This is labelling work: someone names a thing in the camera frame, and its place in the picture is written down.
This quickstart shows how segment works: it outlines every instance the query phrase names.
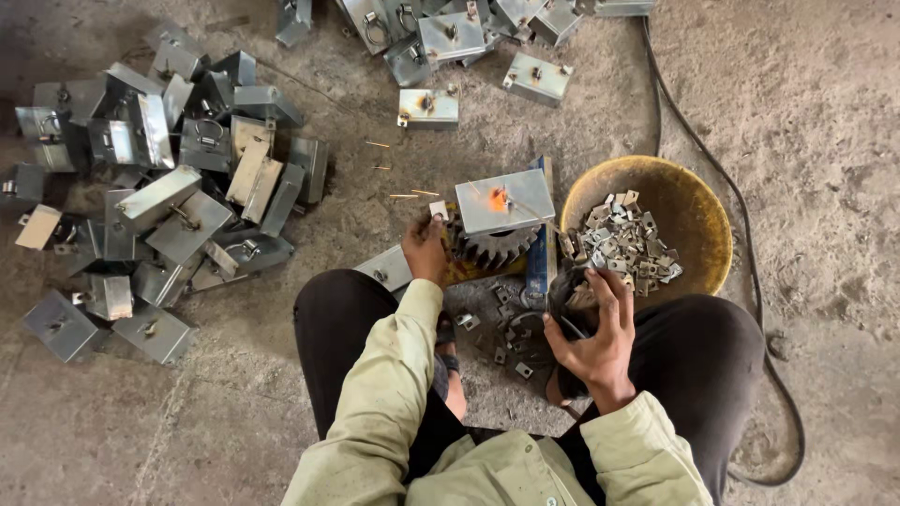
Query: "concrete floor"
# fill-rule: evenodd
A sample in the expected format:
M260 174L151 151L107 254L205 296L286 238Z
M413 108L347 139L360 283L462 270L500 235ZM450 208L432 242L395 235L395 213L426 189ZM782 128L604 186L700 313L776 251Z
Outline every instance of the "concrete floor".
M462 85L459 132L406 132L394 126L397 86L381 58L346 39L325 3L316 6L315 32L294 50L275 43L275 2L0 5L3 166L28 158L12 137L12 104L29 104L35 83L90 77L115 60L145 70L151 51L140 37L163 14L214 58L237 49L256 55L259 80L294 100L307 117L301 133L326 140L335 162L322 204L285 228L297 247L287 265L179 306L202 330L173 367L121 339L63 365L23 332L19 318L59 283L59 271L52 253L15 247L18 228L3 217L0 504L278 503L316 440L293 343L293 297L318 272L352 267L399 241L419 207L393 203L389 193L451 195L455 183L519 171L546 154L561 203L588 167L651 149L653 109L633 22L587 20L563 48L524 49L576 68L558 110L500 89L517 50L506 44L469 70L442 68L424 83ZM252 23L204 31L241 14ZM777 490L730 483L731 504L900 501L898 22L900 5L890 0L661 0L654 11L673 94L747 196L767 323L786 336L779 366L805 416L800 476ZM734 199L668 112L662 155L696 170L723 200L736 250L720 294L751 307ZM96 212L98 204L74 195L67 207ZM467 423L546 434L569 425L470 339L461 355ZM767 382L733 460L756 476L777 474L795 444Z

